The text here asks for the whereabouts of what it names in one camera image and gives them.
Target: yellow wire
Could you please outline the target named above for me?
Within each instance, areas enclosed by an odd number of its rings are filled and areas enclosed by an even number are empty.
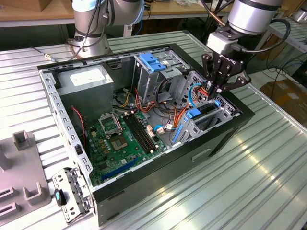
[[[126,98],[126,101],[123,105],[120,106],[120,108],[124,108],[128,105],[128,102],[129,102],[129,96],[130,96],[131,93],[127,93],[127,98]]]

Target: blue cable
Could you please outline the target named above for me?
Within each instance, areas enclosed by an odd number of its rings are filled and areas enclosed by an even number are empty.
[[[196,83],[196,84],[192,85],[191,88],[190,88],[190,90],[189,90],[189,101],[190,101],[190,103],[192,104],[193,107],[196,107],[196,105],[194,104],[194,102],[193,102],[193,100],[192,100],[192,98],[191,98],[191,93],[192,93],[193,87],[194,87],[194,86],[198,86],[198,85],[201,85],[201,84],[200,84],[200,83]]]
[[[154,127],[154,131],[157,131],[158,128],[163,127],[162,125],[157,125],[156,127]]]
[[[140,26],[140,28],[139,28],[138,32],[136,32],[136,34],[135,34],[134,36],[136,36],[136,35],[138,35],[138,34],[139,34],[139,32],[140,32],[140,31],[141,31],[141,29],[142,29],[142,26],[143,26],[143,20],[141,20],[141,26]]]

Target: blue pcie slot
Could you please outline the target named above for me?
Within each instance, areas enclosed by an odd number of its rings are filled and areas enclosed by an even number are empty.
[[[103,176],[101,177],[101,180],[103,181],[103,180],[105,180],[105,179],[107,179],[107,178],[110,178],[110,177],[112,177],[112,176],[114,176],[114,175],[116,175],[116,174],[119,174],[119,173],[125,171],[125,170],[128,169],[128,168],[131,168],[133,165],[135,165],[135,162],[136,162],[137,160],[138,160],[138,158],[134,159],[133,161],[131,161],[131,162],[129,162],[129,163],[127,163],[127,164],[125,164],[125,165],[123,165],[123,166],[121,166],[121,167],[119,167],[118,169],[115,169],[115,170],[113,170],[113,171],[107,173],[106,175],[103,175]]]

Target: robotic arm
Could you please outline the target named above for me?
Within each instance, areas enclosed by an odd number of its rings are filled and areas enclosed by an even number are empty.
[[[238,58],[234,53],[255,55],[271,50],[286,40],[290,34],[290,23],[285,19],[272,20],[281,4],[282,0],[235,0],[228,17],[228,24],[209,35],[207,47],[213,51],[213,54],[202,56],[205,77],[210,86],[209,99],[214,98],[217,93],[244,86],[251,81],[250,78],[237,77],[234,83],[228,83],[230,77],[246,69],[247,63],[243,57]],[[287,32],[279,43],[262,50],[248,50],[238,44],[240,38],[259,35],[274,22],[282,22],[287,27]]]
[[[290,34],[290,23],[285,19],[273,19],[282,0],[235,0],[228,17],[228,23],[222,22],[203,2],[222,27],[209,35],[207,47],[213,54],[202,55],[205,77],[208,80],[209,99],[216,94],[246,85],[250,78],[237,77],[234,83],[228,80],[246,69],[245,59],[238,53],[253,54],[271,50]],[[138,23],[143,16],[144,0],[73,0],[76,33],[71,44],[75,58],[85,58],[110,53],[106,38],[107,25],[130,25]],[[287,27],[283,39],[266,49],[248,50],[238,44],[244,36],[259,35],[270,23],[282,22]]]
[[[138,23],[144,0],[73,0],[76,33],[71,44],[75,56],[86,58],[111,52],[105,27]]]

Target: ribbed metal table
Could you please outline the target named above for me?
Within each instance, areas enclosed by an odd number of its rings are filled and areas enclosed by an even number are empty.
[[[296,21],[287,18],[291,25],[291,32],[286,42],[301,52],[307,52],[307,24],[299,24]],[[268,32],[282,38],[286,32],[286,27],[283,23],[273,23],[268,27]]]
[[[199,63],[208,49],[183,32],[109,40],[114,52],[177,43]],[[58,60],[65,45],[42,47]],[[71,161],[51,116],[31,49],[0,52],[0,138],[34,132],[50,192],[51,176]],[[307,130],[252,85],[233,93],[255,112],[208,161],[105,224],[120,229],[300,229],[307,220]],[[18,229],[97,229],[92,214],[67,226],[52,202],[7,225]]]

